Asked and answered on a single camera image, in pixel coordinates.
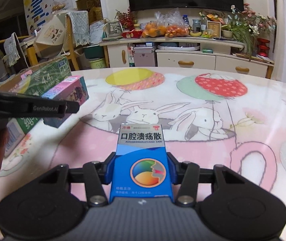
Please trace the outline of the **blue medicine box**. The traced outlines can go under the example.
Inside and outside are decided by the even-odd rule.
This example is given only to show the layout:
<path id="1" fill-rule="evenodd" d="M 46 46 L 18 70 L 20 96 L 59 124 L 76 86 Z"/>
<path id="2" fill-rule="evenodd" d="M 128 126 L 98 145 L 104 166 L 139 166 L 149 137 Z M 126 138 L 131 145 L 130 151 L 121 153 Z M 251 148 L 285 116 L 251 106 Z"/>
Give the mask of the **blue medicine box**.
<path id="1" fill-rule="evenodd" d="M 168 197 L 173 200 L 168 157 L 160 124 L 120 126 L 110 202 L 116 197 Z"/>

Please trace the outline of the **pink blue carton box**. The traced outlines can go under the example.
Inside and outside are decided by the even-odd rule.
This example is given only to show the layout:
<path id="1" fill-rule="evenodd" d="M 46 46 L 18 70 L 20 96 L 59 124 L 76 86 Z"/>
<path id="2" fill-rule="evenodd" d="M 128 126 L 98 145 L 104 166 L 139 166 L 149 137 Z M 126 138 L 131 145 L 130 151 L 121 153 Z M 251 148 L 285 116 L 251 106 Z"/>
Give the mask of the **pink blue carton box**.
<path id="1" fill-rule="evenodd" d="M 51 100 L 67 100 L 78 102 L 81 106 L 89 99 L 83 76 L 69 76 L 42 95 Z"/>

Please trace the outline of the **cardboard box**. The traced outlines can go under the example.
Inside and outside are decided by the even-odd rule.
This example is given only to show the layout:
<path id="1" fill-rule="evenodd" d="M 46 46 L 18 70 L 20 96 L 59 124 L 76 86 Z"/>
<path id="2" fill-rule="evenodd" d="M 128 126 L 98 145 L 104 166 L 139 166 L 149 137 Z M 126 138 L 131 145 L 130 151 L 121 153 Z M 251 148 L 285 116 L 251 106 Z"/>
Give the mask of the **cardboard box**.
<path id="1" fill-rule="evenodd" d="M 45 66 L 49 65 L 50 63 L 51 61 L 46 61 L 20 71 L 18 74 L 12 76 L 6 82 L 0 85 L 0 92 L 9 92 L 15 85 L 19 84 L 19 82 L 23 80 L 22 75 L 26 74 L 29 71 L 32 71 L 32 73 L 34 73 L 39 69 L 42 69 Z"/>

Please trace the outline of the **beige tote bag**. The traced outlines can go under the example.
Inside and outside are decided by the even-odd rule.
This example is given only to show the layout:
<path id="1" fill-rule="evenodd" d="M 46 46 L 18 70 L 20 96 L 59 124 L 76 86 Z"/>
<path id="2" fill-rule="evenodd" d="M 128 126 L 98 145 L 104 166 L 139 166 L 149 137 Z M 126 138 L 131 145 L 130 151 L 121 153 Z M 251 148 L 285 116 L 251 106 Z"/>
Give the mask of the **beige tote bag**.
<path id="1" fill-rule="evenodd" d="M 52 58 L 60 54 L 65 39 L 65 26 L 56 16 L 41 28 L 33 43 L 36 54 L 40 58 Z"/>

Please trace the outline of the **green trash bin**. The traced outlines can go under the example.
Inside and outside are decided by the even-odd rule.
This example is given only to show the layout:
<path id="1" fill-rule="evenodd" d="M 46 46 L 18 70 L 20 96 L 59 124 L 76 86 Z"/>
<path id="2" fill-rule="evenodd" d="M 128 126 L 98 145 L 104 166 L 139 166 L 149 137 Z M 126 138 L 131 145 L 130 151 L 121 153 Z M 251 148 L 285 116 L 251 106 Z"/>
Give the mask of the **green trash bin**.
<path id="1" fill-rule="evenodd" d="M 89 59 L 89 65 L 91 69 L 106 68 L 106 62 L 104 58 Z"/>

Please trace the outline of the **wooden chair with tote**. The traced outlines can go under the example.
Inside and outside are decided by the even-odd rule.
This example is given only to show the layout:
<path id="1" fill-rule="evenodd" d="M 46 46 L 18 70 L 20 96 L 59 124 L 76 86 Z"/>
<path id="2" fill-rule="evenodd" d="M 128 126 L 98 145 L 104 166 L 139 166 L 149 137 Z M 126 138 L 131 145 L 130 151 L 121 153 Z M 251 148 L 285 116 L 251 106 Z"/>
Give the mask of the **wooden chair with tote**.
<path id="1" fill-rule="evenodd" d="M 78 55 L 75 53 L 77 47 L 90 44 L 90 25 L 87 10 L 63 11 L 59 14 L 60 19 L 65 22 L 65 37 L 61 55 L 67 57 L 72 62 L 73 68 L 78 71 Z"/>

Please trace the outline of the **pink storage case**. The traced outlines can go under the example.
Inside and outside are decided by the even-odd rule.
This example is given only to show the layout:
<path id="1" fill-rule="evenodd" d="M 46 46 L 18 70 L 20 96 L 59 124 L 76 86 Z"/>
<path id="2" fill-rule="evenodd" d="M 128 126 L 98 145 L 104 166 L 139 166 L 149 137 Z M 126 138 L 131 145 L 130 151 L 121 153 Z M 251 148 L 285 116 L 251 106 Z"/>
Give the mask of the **pink storage case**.
<path id="1" fill-rule="evenodd" d="M 156 67 L 156 47 L 134 47 L 134 63 L 136 67 Z"/>

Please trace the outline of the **white TV cabinet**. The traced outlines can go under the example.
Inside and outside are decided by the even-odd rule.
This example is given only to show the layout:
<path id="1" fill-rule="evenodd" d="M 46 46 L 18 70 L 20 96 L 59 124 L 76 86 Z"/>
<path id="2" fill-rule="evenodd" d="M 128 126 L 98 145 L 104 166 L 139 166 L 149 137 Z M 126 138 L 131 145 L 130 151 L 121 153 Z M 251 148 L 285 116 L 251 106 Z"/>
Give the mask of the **white TV cabinet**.
<path id="1" fill-rule="evenodd" d="M 129 67 L 129 52 L 134 45 L 150 45 L 155 48 L 158 67 L 183 67 L 227 71 L 270 79 L 274 68 L 271 60 L 264 61 L 239 54 L 245 45 L 237 41 L 207 39 L 201 37 L 139 38 L 100 42 L 110 67 Z"/>

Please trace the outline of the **red gift box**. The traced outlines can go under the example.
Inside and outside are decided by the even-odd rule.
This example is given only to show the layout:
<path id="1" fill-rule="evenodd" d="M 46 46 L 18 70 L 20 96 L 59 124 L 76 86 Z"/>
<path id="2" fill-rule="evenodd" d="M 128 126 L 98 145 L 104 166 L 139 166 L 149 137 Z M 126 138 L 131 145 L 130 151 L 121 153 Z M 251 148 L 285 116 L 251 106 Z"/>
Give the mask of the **red gift box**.
<path id="1" fill-rule="evenodd" d="M 127 30 L 122 33 L 122 37 L 124 39 L 139 39 L 142 36 L 143 30 L 142 29 L 133 29 L 131 31 Z"/>

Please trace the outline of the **red vase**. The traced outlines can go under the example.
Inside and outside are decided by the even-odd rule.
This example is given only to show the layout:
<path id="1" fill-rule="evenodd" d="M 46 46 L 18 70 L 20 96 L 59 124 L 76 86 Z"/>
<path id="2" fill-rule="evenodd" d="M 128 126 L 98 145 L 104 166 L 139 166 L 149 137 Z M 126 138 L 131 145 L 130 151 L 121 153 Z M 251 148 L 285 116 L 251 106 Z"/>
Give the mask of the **red vase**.
<path id="1" fill-rule="evenodd" d="M 270 47 L 268 46 L 270 41 L 264 38 L 257 38 L 257 55 L 262 57 L 268 57 Z"/>

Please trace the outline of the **framed certificate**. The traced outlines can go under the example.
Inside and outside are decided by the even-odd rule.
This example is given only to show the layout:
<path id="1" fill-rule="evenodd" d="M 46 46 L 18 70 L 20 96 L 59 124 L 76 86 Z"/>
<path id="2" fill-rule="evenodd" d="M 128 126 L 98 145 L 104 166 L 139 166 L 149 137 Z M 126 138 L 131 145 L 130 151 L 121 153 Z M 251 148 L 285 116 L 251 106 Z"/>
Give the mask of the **framed certificate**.
<path id="1" fill-rule="evenodd" d="M 207 30 L 210 31 L 210 36 L 212 38 L 220 38 L 221 37 L 221 23 L 215 21 L 207 22 Z"/>

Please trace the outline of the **bag of oranges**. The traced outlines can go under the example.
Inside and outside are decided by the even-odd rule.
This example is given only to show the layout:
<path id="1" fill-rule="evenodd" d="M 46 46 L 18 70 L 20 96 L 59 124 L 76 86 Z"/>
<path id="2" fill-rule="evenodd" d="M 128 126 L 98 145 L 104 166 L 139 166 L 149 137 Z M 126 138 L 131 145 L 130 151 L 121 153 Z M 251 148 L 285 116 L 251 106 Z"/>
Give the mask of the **bag of oranges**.
<path id="1" fill-rule="evenodd" d="M 142 32 L 142 38 L 156 37 L 187 37 L 189 24 L 183 19 L 178 9 L 162 14 L 160 11 L 154 14 L 153 21 L 148 22 Z"/>

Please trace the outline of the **red berry plant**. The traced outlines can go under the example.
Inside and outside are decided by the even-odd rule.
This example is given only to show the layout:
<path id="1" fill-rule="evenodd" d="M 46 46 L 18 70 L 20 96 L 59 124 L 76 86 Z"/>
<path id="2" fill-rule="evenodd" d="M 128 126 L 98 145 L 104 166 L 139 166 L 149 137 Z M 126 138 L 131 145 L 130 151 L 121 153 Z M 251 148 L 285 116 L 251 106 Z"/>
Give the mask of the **red berry plant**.
<path id="1" fill-rule="evenodd" d="M 132 13 L 130 7 L 128 7 L 126 12 L 116 10 L 115 19 L 118 19 L 124 30 L 132 31 L 133 29 L 135 29 L 135 16 Z"/>

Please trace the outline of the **potted flower plant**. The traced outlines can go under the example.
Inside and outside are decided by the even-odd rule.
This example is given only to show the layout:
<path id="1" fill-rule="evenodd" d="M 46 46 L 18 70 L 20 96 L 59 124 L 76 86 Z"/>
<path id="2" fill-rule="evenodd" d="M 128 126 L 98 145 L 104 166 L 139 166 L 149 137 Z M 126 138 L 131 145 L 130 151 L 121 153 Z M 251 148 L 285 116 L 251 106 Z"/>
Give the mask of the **potted flower plant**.
<path id="1" fill-rule="evenodd" d="M 232 38 L 245 45 L 244 53 L 250 58 L 257 46 L 257 38 L 274 34 L 277 27 L 275 17 L 257 14 L 248 3 L 242 9 L 235 5 L 230 7 L 230 13 L 224 13 L 221 21 L 222 30 L 232 32 Z"/>

